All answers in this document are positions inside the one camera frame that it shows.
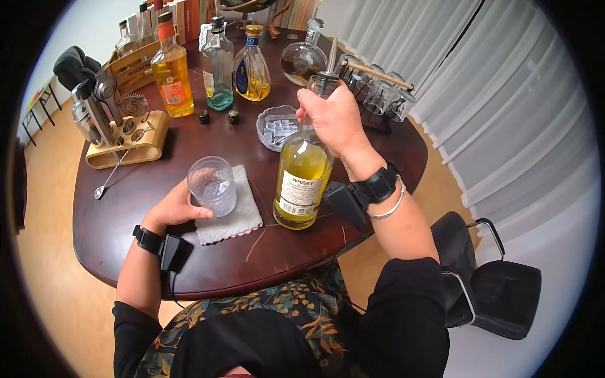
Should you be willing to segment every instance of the white curtain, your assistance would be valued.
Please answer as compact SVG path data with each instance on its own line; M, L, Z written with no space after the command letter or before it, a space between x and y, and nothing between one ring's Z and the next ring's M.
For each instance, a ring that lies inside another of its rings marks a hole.
M323 34L417 87L431 77L480 0L324 0Z
M454 173L463 204L504 240L556 216L599 178L584 88L531 3L486 0L417 96L411 115Z

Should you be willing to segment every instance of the napkin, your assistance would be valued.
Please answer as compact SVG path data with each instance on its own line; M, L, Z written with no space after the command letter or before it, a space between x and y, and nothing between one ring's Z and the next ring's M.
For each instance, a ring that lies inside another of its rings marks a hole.
M235 207L224 217L195 221L197 237L200 239L202 246L242 236L263 226L263 219L248 183L246 168L243 165L238 165L232 169L237 195Z

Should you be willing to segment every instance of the black sleeve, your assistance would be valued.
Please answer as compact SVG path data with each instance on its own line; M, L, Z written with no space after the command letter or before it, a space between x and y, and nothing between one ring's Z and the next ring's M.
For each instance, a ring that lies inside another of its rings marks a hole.
M114 376L132 378L145 352L162 332L162 326L146 313L119 301L111 312L116 317Z
M356 353L372 377L440 377L450 352L439 263L432 258L386 263L355 328Z

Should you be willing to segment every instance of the wristwatch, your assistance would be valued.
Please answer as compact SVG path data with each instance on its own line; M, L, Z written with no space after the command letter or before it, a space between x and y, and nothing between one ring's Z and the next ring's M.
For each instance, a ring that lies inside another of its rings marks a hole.
M357 181L361 191L368 197L369 203L380 203L395 192L395 183L399 174L399 167L393 160L387 160L387 168L380 168L378 172L364 181Z
M141 228L138 224L134 226L132 235L137 240L137 245L142 249L160 256L162 253L162 242L164 238L148 229Z

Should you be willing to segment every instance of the wooden floor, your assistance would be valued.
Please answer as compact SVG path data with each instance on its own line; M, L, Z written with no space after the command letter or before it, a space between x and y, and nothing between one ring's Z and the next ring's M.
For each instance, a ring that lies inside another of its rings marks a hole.
M34 135L38 146L29 143L25 149L28 198L25 229L17 237L19 260L39 318L75 372L81 377L112 377L111 309L115 289L87 273L73 252L73 194L84 139L73 125L71 107L68 101L63 111L56 111L52 115L56 126L45 122L44 130ZM429 153L414 199L429 223L449 210L470 221L470 212L462 206L454 177L441 164L439 153L430 147L432 143L422 128L415 127L429 146ZM386 261L375 238L340 257L347 288L355 303L367 305L368 295L374 290ZM162 302L162 325L179 309L173 302Z

